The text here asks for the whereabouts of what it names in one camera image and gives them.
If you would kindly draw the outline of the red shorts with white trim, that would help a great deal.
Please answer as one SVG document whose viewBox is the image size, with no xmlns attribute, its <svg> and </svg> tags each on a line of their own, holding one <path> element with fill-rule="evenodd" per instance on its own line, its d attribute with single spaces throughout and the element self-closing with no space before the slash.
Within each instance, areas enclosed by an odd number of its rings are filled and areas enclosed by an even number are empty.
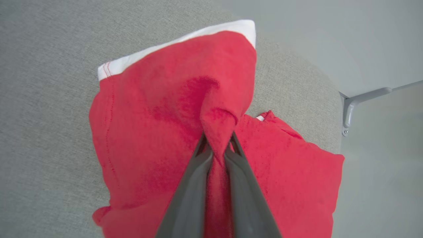
<svg viewBox="0 0 423 238">
<path fill-rule="evenodd" d="M 105 238 L 153 238 L 202 134 L 213 150 L 204 238 L 233 238 L 223 154 L 253 99 L 252 20 L 209 26 L 98 68 L 89 121 L 110 203 Z"/>
</svg>

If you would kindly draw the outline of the grey metal wall bracket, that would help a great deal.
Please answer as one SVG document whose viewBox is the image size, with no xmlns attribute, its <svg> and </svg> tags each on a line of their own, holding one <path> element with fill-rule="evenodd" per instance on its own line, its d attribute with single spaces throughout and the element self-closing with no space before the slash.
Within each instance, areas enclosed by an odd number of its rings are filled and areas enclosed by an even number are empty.
<svg viewBox="0 0 423 238">
<path fill-rule="evenodd" d="M 366 92 L 366 93 L 356 95 L 353 97 L 347 97 L 345 94 L 340 92 L 340 96 L 343 99 L 343 107 L 342 107 L 343 113 L 342 113 L 342 127 L 341 127 L 342 136 L 346 138 L 349 135 L 349 129 L 352 125 L 353 113 L 358 108 L 359 104 L 365 101 L 379 98 L 384 95 L 388 95 L 392 92 L 407 89 L 407 88 L 414 87 L 420 84 L 423 84 L 423 80 L 419 80 L 417 82 L 409 83 L 409 84 L 396 87 L 396 88 L 382 87 L 377 90 Z"/>
</svg>

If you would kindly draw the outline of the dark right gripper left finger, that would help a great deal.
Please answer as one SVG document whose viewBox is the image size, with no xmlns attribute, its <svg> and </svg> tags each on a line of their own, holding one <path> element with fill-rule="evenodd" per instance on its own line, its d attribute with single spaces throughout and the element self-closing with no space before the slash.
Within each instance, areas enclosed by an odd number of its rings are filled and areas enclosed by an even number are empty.
<svg viewBox="0 0 423 238">
<path fill-rule="evenodd" d="M 202 133 L 155 238 L 203 238 L 212 160 L 213 150 Z"/>
</svg>

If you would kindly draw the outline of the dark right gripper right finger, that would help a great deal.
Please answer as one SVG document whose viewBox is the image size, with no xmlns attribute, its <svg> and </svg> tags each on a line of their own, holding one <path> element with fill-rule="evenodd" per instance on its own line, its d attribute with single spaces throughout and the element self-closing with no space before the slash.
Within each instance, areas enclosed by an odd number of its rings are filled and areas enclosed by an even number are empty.
<svg viewBox="0 0 423 238">
<path fill-rule="evenodd" d="M 281 238 L 235 132 L 225 149 L 225 165 L 230 179 L 234 238 Z"/>
</svg>

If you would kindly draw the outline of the red white basketball jersey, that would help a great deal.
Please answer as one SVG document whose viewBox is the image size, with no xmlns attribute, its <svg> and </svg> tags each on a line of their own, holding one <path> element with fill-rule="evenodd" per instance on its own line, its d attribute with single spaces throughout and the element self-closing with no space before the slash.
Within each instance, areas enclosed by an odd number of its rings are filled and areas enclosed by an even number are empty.
<svg viewBox="0 0 423 238">
<path fill-rule="evenodd" d="M 345 158 L 305 139 L 269 110 L 235 131 L 283 238 L 331 238 Z"/>
</svg>

